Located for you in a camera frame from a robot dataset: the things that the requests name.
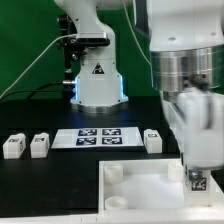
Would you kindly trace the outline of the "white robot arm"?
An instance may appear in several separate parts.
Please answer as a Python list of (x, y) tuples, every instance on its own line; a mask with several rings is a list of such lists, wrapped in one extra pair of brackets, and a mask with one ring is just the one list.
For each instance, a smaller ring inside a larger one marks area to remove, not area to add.
[[(105, 113), (125, 102), (116, 69), (115, 34), (97, 16), (137, 0), (54, 0), (70, 17), (82, 67), (71, 103)], [(224, 167), (224, 0), (146, 0), (153, 87), (190, 170)]]

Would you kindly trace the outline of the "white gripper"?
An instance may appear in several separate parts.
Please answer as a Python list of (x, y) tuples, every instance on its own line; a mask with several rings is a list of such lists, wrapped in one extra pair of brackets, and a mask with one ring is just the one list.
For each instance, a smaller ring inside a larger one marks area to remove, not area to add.
[(190, 88), (176, 102), (160, 92), (164, 116), (191, 170), (224, 167), (224, 95)]

